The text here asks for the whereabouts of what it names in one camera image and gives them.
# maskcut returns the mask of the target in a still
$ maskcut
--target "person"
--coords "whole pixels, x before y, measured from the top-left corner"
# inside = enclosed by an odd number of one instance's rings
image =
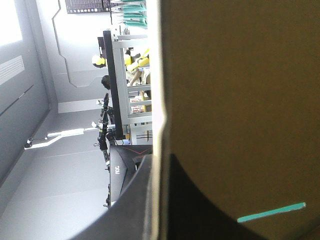
[[[108,75],[103,76],[101,83],[106,89],[110,90],[110,78]]]

